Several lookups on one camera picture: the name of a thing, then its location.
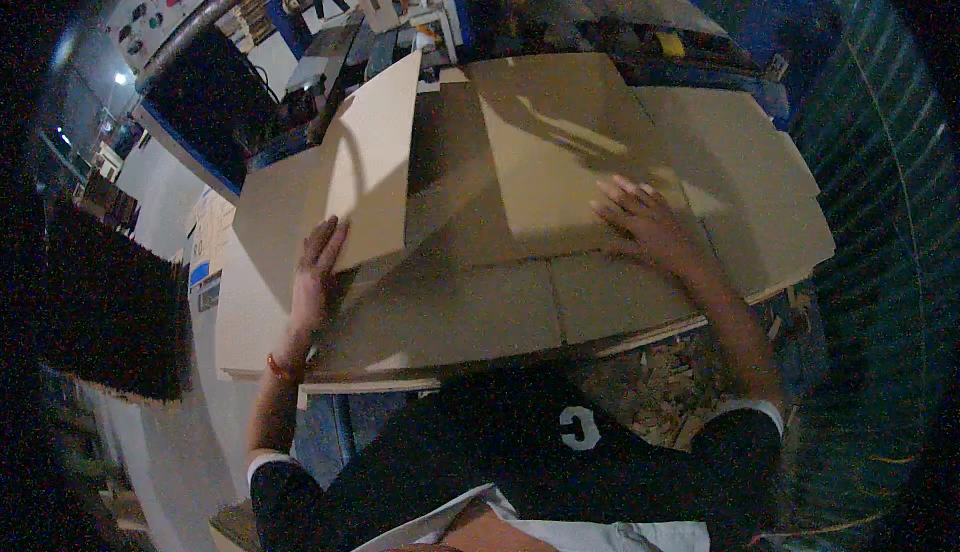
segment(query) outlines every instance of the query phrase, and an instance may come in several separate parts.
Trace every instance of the light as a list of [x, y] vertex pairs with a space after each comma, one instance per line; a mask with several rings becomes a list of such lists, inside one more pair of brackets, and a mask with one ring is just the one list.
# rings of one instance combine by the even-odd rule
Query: light
[[70, 55], [73, 54], [73, 46], [76, 43], [74, 35], [73, 30], [68, 30], [60, 37], [59, 41], [56, 42], [54, 58], [51, 63], [51, 68], [53, 68], [54, 71], [60, 70], [66, 64]]

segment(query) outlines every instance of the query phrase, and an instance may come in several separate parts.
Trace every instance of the sawdust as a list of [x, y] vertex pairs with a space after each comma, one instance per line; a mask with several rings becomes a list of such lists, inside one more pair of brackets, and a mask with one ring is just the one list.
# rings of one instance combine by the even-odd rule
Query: sawdust
[[733, 396], [705, 329], [575, 369], [588, 398], [649, 444], [689, 450], [693, 436]]

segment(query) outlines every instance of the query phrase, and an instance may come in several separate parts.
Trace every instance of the stack of boards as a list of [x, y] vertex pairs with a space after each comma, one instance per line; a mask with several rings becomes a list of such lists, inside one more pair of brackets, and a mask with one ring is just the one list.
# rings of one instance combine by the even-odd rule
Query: stack of boards
[[420, 54], [349, 96], [322, 143], [249, 174], [224, 247], [223, 378], [282, 337], [300, 246], [337, 214], [348, 285], [314, 382], [434, 375], [508, 356], [602, 354], [702, 318], [658, 275], [606, 258], [590, 200], [651, 184], [748, 301], [834, 253], [817, 185], [748, 94], [630, 88], [605, 54], [478, 62], [417, 94]]

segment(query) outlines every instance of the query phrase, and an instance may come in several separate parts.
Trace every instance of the red bracelet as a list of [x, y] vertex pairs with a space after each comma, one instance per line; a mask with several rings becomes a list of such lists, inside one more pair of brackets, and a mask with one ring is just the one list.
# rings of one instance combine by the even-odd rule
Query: red bracelet
[[270, 372], [273, 373], [273, 376], [280, 380], [280, 383], [283, 385], [288, 385], [290, 387], [297, 387], [300, 385], [303, 379], [297, 379], [294, 375], [281, 368], [277, 364], [277, 361], [274, 359], [273, 354], [267, 354], [267, 366], [270, 367]]

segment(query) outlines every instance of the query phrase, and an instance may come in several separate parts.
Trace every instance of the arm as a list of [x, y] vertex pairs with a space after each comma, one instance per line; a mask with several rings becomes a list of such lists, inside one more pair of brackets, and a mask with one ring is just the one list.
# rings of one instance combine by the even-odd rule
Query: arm
[[783, 412], [784, 396], [773, 348], [743, 297], [727, 282], [719, 263], [702, 253], [664, 197], [649, 185], [635, 185], [616, 175], [610, 182], [598, 182], [598, 186], [605, 199], [593, 203], [594, 211], [630, 235], [611, 251], [679, 280], [709, 320], [726, 364], [747, 397], [771, 402]]
[[290, 324], [273, 351], [273, 361], [290, 379], [280, 378], [269, 366], [260, 378], [247, 429], [247, 462], [261, 453], [286, 453], [294, 441], [297, 424], [297, 390], [304, 380], [306, 357], [313, 334], [327, 326], [333, 265], [347, 239], [348, 226], [336, 217], [317, 225], [303, 240], [303, 257], [294, 276]]

